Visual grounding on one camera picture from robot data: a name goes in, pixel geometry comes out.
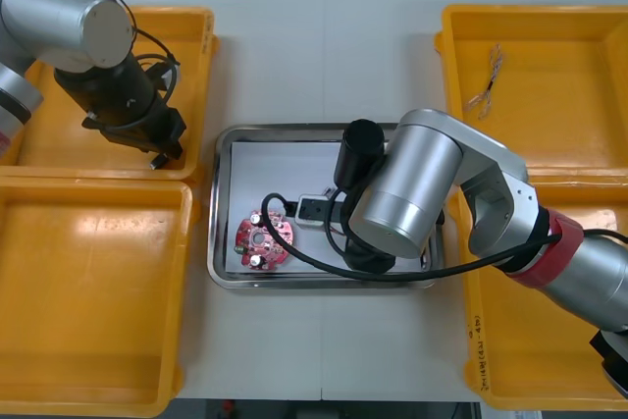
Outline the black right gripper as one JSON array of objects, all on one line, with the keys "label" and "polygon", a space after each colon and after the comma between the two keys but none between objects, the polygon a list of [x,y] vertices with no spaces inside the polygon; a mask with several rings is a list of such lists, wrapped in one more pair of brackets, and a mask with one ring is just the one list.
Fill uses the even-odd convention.
[{"label": "black right gripper", "polygon": [[395,265],[395,258],[386,253],[364,248],[349,240],[344,248],[344,262],[353,271],[386,273]]}]

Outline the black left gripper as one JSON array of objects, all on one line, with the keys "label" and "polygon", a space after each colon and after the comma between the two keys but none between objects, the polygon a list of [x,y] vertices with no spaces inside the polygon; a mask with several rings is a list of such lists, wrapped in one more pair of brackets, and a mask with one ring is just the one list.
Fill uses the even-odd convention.
[{"label": "black left gripper", "polygon": [[185,130],[186,125],[179,111],[166,107],[128,125],[105,126],[100,133],[110,142],[159,154],[149,164],[151,170],[159,170],[167,164],[166,155],[174,160],[181,158],[183,148],[180,139]]}]

